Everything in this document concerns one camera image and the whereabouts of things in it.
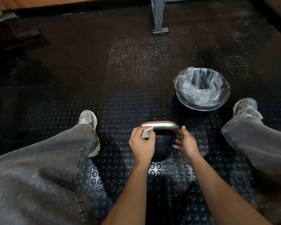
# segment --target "metal frame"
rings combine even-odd
[[[169,29],[167,27],[162,27],[163,10],[165,8],[166,2],[175,1],[186,0],[151,0],[151,8],[154,23],[153,34],[164,34],[169,32]]]

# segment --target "hand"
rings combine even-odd
[[[155,132],[150,132],[148,140],[141,138],[143,131],[148,128],[150,127],[134,128],[131,133],[129,145],[133,151],[135,163],[145,164],[149,167],[155,151]]]
[[[182,151],[188,163],[197,155],[201,156],[195,138],[187,131],[185,126],[182,126],[179,130],[175,142],[179,145],[173,145],[173,148]]]

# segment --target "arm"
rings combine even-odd
[[[102,225],[144,225],[146,220],[147,176],[155,150],[155,133],[141,138],[144,129],[134,128],[129,140],[135,164],[131,176]]]
[[[198,150],[196,140],[184,126],[181,130],[180,140],[176,140],[176,143],[182,145],[173,145],[173,147],[183,151],[186,161],[193,168],[217,225],[270,225],[205,161]]]

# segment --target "shiny silver handle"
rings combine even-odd
[[[179,132],[179,125],[172,121],[146,121],[140,127],[153,126],[153,130],[173,130]]]

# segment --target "white wipe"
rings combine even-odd
[[[142,135],[141,135],[142,139],[149,138],[149,134],[152,131],[153,131],[153,126],[151,128],[149,128],[149,129],[144,130]]]

